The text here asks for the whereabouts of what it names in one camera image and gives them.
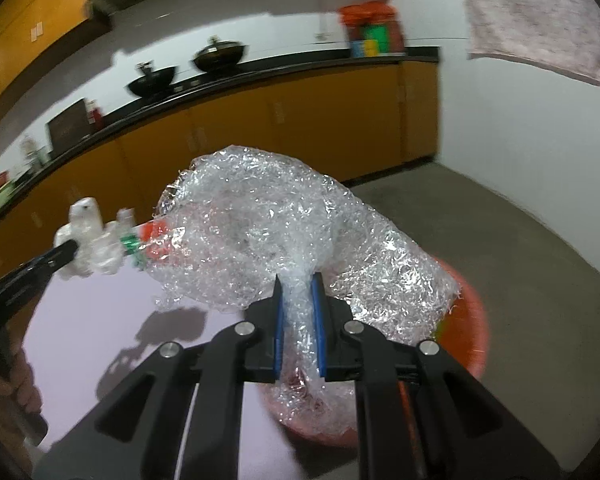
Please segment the person's left hand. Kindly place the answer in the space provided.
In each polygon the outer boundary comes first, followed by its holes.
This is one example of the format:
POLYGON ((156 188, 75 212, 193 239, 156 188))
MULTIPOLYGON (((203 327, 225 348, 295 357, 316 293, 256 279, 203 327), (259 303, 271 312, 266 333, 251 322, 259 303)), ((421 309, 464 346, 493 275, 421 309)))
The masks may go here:
POLYGON ((0 377, 0 441, 22 469, 31 468, 31 459, 24 446, 24 435, 4 405, 15 400, 28 414, 40 414, 42 399, 34 384, 34 376, 26 354, 20 346, 12 348, 12 369, 9 380, 0 377))

